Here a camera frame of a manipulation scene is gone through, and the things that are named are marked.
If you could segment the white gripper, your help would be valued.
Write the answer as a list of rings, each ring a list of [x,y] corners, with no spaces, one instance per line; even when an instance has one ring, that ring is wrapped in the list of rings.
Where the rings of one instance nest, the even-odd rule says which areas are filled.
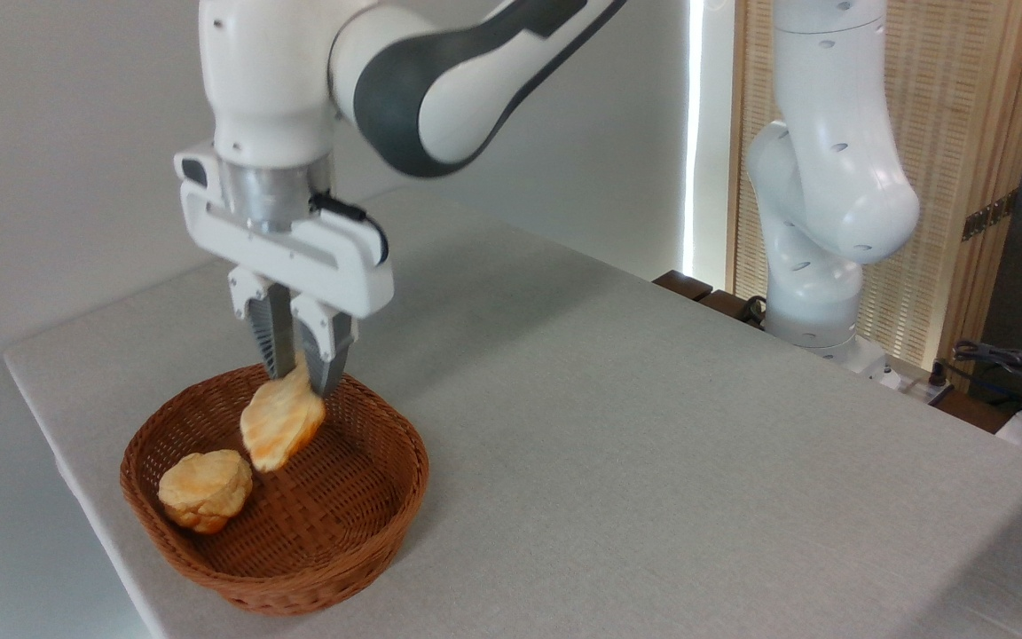
[[[381,232],[327,209],[287,233],[256,229],[224,202],[224,172],[210,141],[175,154],[174,170],[188,235],[239,265],[228,274],[232,311],[250,327],[268,376],[283,379],[295,369],[296,324],[310,387],[332,395],[357,339],[353,317],[372,316],[394,295]],[[300,295],[291,302],[288,288]]]

